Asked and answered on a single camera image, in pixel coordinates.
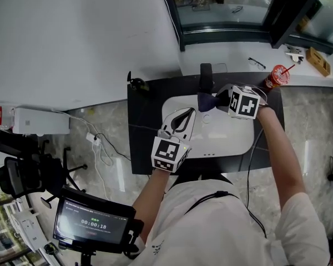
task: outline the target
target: window frame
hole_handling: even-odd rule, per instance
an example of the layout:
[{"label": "window frame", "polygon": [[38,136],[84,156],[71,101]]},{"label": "window frame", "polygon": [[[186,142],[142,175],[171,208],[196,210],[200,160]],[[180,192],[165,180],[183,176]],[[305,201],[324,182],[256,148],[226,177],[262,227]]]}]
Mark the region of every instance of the window frame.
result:
[{"label": "window frame", "polygon": [[297,33],[295,27],[316,0],[272,0],[262,25],[212,23],[181,26],[174,0],[164,0],[167,6],[180,51],[186,45],[213,42],[263,42],[274,49],[283,44],[314,47],[332,54],[333,44],[307,34]]}]

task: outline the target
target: red cup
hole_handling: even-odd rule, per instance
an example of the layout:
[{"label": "red cup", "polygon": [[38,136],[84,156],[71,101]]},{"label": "red cup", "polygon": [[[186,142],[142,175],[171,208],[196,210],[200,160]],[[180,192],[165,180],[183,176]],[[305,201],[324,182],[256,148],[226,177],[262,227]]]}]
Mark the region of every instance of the red cup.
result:
[{"label": "red cup", "polygon": [[286,71],[286,67],[282,65],[276,65],[270,72],[269,76],[265,79],[265,85],[272,89],[277,86],[286,85],[290,80],[290,73]]}]

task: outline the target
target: eyeglasses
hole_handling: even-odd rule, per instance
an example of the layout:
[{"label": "eyeglasses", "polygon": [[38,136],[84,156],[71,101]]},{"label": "eyeglasses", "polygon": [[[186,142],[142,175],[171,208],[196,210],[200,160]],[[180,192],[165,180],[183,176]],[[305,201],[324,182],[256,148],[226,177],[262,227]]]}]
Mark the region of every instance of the eyeglasses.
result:
[{"label": "eyeglasses", "polygon": [[255,59],[249,57],[248,60],[250,65],[257,65],[259,70],[263,71],[266,69],[264,65],[262,65],[260,62],[256,61]]}]

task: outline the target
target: black device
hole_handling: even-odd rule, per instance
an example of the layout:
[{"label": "black device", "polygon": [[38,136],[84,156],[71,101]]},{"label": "black device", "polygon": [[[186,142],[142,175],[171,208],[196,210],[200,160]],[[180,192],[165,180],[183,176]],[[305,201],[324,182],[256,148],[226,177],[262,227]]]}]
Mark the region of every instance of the black device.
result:
[{"label": "black device", "polygon": [[64,187],[53,238],[59,240],[60,249],[81,252],[83,266],[90,266],[91,255],[96,251],[124,253],[130,257],[139,250],[134,243],[144,225],[134,219],[135,213],[131,206]]}]

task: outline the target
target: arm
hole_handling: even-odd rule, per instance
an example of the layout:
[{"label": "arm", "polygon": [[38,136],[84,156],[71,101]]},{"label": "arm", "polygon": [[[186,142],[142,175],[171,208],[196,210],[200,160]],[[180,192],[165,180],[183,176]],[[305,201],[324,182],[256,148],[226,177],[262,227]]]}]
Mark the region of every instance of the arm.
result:
[{"label": "arm", "polygon": [[144,222],[144,227],[140,234],[144,243],[147,241],[149,232],[157,217],[169,176],[170,172],[156,168],[142,192],[133,203],[133,208],[137,211],[135,218]]},{"label": "arm", "polygon": [[274,110],[260,108],[258,119],[268,142],[270,162],[281,209],[293,195],[306,192],[299,161]]}]

